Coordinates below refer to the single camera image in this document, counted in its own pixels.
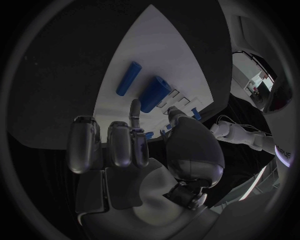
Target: small blue object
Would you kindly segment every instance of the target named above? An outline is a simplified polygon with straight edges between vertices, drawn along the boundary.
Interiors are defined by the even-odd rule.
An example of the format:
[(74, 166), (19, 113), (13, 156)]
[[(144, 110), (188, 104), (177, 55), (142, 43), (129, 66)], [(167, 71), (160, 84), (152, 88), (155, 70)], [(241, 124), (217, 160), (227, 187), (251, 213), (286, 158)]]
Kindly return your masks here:
[(153, 133), (153, 131), (150, 131), (150, 132), (145, 133), (145, 135), (146, 135), (146, 139), (148, 140), (148, 139), (152, 138), (152, 136), (154, 135), (154, 133)]
[(137, 62), (133, 61), (125, 75), (123, 76), (122, 81), (120, 82), (119, 86), (117, 87), (117, 90), (115, 91), (116, 94), (119, 96), (124, 96), (127, 90), (129, 89), (130, 85), (133, 83), (136, 76), (141, 71), (142, 66), (139, 65)]
[(193, 114), (195, 115), (195, 118), (199, 121), (201, 119), (201, 116), (196, 108), (192, 109)]
[(150, 113), (170, 92), (170, 85), (160, 76), (155, 76), (144, 92), (139, 96), (140, 110)]

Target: wire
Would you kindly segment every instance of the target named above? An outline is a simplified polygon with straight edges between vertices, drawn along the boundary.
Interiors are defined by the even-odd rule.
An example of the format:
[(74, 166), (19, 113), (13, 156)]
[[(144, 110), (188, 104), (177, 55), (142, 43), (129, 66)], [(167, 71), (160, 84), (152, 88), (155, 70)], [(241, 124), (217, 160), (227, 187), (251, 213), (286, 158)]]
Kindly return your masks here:
[(259, 132), (261, 132), (261, 133), (263, 133), (263, 134), (267, 134), (267, 135), (271, 135), (271, 136), (272, 136), (271, 133), (265, 132), (265, 131), (261, 131), (261, 130), (259, 130), (258, 128), (256, 128), (255, 126), (252, 126), (252, 125), (249, 125), (249, 124), (238, 124), (238, 123), (236, 123), (235, 121), (233, 121), (229, 116), (226, 116), (226, 115), (220, 115), (220, 116), (216, 119), (216, 124), (218, 124), (219, 121), (221, 120), (221, 118), (223, 118), (223, 117), (228, 118), (231, 122), (233, 122), (234, 124), (240, 125), (240, 126), (243, 127), (243, 128), (251, 128), (251, 129), (255, 129), (255, 130), (257, 130), (257, 131), (259, 131)]

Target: white board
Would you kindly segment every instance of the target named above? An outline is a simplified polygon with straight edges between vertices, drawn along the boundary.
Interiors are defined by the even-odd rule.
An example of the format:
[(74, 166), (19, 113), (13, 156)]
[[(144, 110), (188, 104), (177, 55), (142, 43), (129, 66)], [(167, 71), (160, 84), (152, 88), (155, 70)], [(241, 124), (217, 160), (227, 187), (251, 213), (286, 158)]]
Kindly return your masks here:
[[(139, 63), (142, 70), (125, 96), (119, 96), (116, 89), (132, 61)], [(139, 98), (153, 76), (166, 80), (172, 89), (190, 101), (190, 107), (182, 106), (189, 116), (194, 115), (192, 108), (196, 107), (199, 112), (214, 101), (189, 46), (169, 20), (150, 5), (122, 39), (102, 81), (93, 116), (100, 126), (103, 143), (107, 141), (108, 127), (112, 122), (129, 124), (131, 102)], [(154, 132), (152, 138), (159, 137), (160, 129), (168, 124), (168, 116), (163, 111), (155, 107), (149, 113), (140, 114), (140, 126), (146, 133)]]

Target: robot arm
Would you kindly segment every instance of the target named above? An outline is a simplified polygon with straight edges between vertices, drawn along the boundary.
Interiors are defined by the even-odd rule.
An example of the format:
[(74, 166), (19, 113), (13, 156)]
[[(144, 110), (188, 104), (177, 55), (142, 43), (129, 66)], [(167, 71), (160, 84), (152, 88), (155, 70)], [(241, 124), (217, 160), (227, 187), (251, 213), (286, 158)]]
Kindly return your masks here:
[(219, 141), (232, 144), (246, 144), (253, 150), (264, 150), (275, 155), (273, 137), (266, 136), (260, 131), (249, 132), (239, 124), (227, 121), (219, 121), (218, 124), (213, 124), (210, 131)]

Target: white panel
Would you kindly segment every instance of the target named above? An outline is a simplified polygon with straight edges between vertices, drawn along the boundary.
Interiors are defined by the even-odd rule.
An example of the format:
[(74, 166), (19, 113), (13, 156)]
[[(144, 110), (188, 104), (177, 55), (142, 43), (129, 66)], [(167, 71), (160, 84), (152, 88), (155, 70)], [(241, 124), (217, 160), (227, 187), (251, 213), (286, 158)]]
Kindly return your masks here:
[[(142, 70), (121, 97), (116, 94), (116, 89), (132, 61), (138, 62)], [(94, 117), (100, 125), (103, 143), (107, 140), (111, 122), (129, 122), (131, 101), (140, 96), (155, 75), (187, 99), (198, 98), (200, 101), (195, 104), (198, 111), (213, 102), (208, 83), (191, 49), (169, 20), (150, 5), (124, 36), (101, 84)], [(140, 125), (146, 132), (154, 132), (153, 138), (159, 137), (160, 129), (168, 123), (164, 111), (155, 107), (150, 113), (141, 112)]]

